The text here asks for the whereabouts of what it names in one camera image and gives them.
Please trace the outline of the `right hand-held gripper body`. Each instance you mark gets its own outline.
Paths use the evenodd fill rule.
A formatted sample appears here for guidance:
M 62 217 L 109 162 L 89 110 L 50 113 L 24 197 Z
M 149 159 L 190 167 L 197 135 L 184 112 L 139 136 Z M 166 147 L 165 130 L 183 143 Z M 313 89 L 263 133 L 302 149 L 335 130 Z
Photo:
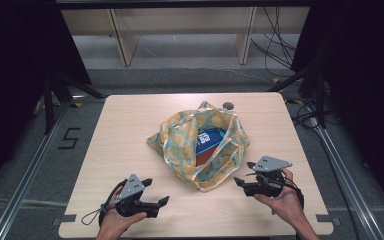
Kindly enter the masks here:
M 283 189 L 285 180 L 281 170 L 291 167 L 292 163 L 278 158 L 263 156 L 255 165 L 254 183 L 245 183 L 246 196 L 263 194 L 267 197 L 277 197 Z

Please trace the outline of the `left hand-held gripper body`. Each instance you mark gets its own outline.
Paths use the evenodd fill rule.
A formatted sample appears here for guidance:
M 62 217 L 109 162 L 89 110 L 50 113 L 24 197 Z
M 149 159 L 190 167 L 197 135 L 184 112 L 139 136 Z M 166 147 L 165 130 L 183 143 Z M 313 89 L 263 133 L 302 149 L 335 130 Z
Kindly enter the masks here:
M 156 218 L 159 209 L 152 210 L 147 207 L 149 203 L 140 200 L 145 187 L 142 180 L 134 173 L 122 183 L 121 192 L 116 197 L 116 211 L 123 217 L 130 217 L 145 212 L 148 218 Z

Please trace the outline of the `orange print cloth bag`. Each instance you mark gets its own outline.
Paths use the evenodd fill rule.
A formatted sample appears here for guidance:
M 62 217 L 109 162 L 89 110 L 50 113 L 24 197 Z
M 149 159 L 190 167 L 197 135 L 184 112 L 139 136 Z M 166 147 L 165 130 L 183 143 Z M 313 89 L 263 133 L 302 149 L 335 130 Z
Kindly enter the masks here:
M 211 158 L 196 165 L 199 129 L 222 129 L 224 139 Z M 250 139 L 237 114 L 216 108 L 204 101 L 196 110 L 180 111 L 160 124 L 160 131 L 147 139 L 168 167 L 186 184 L 200 191 L 210 191 L 240 168 Z

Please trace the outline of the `person's right hand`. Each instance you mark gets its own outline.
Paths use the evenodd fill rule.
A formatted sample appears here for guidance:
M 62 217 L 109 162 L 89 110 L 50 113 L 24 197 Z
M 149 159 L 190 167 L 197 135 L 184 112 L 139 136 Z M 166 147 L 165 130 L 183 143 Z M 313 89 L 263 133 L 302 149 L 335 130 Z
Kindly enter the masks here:
M 256 194 L 254 198 L 267 205 L 272 210 L 273 215 L 278 215 L 295 230 L 297 230 L 305 220 L 305 215 L 297 193 L 290 187 L 284 186 L 282 192 L 275 198 L 269 198 L 262 194 Z

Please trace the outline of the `person's left hand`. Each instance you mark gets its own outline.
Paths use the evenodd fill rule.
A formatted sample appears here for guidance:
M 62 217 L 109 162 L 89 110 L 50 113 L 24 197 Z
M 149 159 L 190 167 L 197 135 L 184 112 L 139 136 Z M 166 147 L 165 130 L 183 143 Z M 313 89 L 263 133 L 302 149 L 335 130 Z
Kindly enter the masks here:
M 128 228 L 147 217 L 145 212 L 137 213 L 130 217 L 121 216 L 114 208 L 107 209 L 97 236 L 121 236 Z

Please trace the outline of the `red brown packet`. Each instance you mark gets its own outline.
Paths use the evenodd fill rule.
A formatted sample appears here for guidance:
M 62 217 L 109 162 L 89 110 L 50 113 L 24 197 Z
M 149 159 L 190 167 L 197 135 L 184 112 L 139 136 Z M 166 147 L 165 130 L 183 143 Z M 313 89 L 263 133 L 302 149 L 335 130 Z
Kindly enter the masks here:
M 200 152 L 196 155 L 196 165 L 200 166 L 205 164 L 213 155 L 214 151 L 217 149 L 216 146 L 209 148 L 203 152 Z

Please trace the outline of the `blue packet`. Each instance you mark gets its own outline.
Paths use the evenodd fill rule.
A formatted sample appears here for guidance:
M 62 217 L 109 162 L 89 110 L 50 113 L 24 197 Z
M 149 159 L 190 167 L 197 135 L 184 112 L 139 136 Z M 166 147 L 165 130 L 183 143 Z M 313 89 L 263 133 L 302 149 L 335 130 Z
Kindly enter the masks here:
M 225 132 L 222 129 L 199 129 L 197 135 L 196 154 L 201 154 L 216 147 L 224 139 Z

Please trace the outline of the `black metal stand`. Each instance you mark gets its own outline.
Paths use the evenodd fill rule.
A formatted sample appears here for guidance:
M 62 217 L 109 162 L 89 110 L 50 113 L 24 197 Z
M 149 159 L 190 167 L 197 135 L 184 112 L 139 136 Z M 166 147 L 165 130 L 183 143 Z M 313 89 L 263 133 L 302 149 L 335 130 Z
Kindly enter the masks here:
M 94 90 L 92 87 L 80 83 L 62 73 L 49 73 L 43 81 L 43 98 L 45 104 L 46 130 L 48 134 L 55 125 L 53 111 L 53 97 L 56 96 L 61 103 L 69 103 L 73 95 L 68 89 L 68 85 L 83 91 L 84 93 L 97 99 L 104 99 L 106 95 Z
M 269 89 L 269 92 L 279 92 L 280 90 L 288 87 L 292 83 L 296 82 L 299 79 L 302 79 L 303 82 L 299 88 L 299 95 L 304 98 L 310 97 L 312 94 L 315 94 L 316 99 L 316 109 L 312 111 L 314 114 L 317 123 L 325 128 L 324 121 L 324 78 L 322 74 L 322 58 L 314 57 L 310 63 L 304 67 L 302 70 L 298 71 L 291 77 L 288 77 L 286 80 L 281 82 L 278 85 Z

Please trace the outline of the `black curtain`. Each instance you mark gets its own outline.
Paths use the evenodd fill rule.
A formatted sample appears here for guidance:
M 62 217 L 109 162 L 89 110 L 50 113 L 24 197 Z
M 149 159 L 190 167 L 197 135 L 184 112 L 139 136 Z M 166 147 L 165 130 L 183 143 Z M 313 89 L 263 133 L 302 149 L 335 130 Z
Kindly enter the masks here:
M 0 169 L 50 73 L 90 82 L 56 0 L 0 0 Z
M 324 0 L 310 8 L 292 69 L 303 69 L 334 19 L 323 75 L 337 113 L 384 191 L 384 0 Z

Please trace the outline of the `grey table edge bracket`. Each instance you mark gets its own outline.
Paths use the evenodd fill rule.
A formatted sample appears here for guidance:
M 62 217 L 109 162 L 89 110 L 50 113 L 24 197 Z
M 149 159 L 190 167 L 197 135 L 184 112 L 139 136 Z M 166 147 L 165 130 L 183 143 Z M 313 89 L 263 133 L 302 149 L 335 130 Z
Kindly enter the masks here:
M 57 218 L 54 218 L 52 221 L 52 224 L 54 226 L 58 226 L 61 223 L 66 223 L 66 222 L 75 222 L 76 221 L 76 214 L 69 214 L 69 215 L 63 215 Z
M 328 214 L 317 214 L 316 219 L 318 222 L 329 222 L 332 223 L 334 226 L 341 226 L 341 220 L 339 218 L 334 218 Z

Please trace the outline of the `aluminium floor rail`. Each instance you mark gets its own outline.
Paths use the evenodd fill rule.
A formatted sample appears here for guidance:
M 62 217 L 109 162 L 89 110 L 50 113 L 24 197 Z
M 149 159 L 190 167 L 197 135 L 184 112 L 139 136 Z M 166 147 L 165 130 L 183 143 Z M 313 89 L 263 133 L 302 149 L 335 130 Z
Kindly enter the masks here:
M 382 232 L 375 215 L 370 210 L 367 202 L 363 199 L 362 194 L 358 190 L 351 173 L 344 164 L 327 130 L 317 126 L 315 128 L 315 132 L 321 138 L 322 145 L 327 152 L 334 175 L 340 182 L 340 186 L 347 195 L 349 203 L 354 208 L 354 211 L 363 225 L 369 239 L 384 240 L 384 233 Z
M 34 178 L 37 175 L 37 172 L 42 165 L 42 162 L 45 158 L 45 155 L 49 149 L 51 141 L 54 138 L 55 132 L 59 128 L 59 124 L 69 108 L 69 103 L 61 103 L 59 109 L 57 110 L 56 119 L 51 125 L 48 132 L 42 138 L 30 164 L 28 165 L 26 171 L 23 174 L 23 177 L 19 181 L 15 192 L 12 194 L 11 198 L 5 205 L 5 208 L 0 215 L 0 240 L 5 240 L 16 215 L 18 214 L 22 202 L 30 189 Z

